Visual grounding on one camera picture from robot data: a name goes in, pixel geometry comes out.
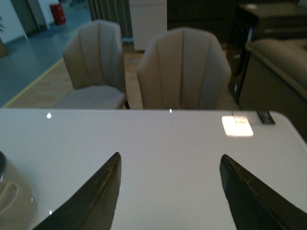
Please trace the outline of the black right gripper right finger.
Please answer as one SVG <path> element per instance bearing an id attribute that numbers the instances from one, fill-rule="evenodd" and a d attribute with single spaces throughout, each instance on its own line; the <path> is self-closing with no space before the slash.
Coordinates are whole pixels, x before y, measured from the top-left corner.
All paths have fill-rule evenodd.
<path id="1" fill-rule="evenodd" d="M 223 190 L 238 230 L 305 230 L 307 214 L 224 154 Z"/>

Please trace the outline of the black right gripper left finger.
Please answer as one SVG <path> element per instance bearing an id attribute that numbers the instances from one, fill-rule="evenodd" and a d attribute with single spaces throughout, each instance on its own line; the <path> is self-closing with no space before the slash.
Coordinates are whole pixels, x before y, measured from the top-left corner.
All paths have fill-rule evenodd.
<path id="1" fill-rule="evenodd" d="M 114 153 L 91 178 L 36 230 L 111 229 L 121 183 L 121 155 Z"/>

